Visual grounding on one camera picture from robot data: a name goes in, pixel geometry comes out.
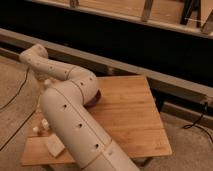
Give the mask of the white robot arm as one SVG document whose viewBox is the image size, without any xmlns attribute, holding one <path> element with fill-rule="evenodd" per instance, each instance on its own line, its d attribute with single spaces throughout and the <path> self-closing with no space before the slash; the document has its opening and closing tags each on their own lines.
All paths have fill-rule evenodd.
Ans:
<svg viewBox="0 0 213 171">
<path fill-rule="evenodd" d="M 140 171 L 85 108 L 100 93 L 93 72 L 49 59 L 40 44 L 23 51 L 19 59 L 58 80 L 42 93 L 41 110 L 82 171 Z"/>
</svg>

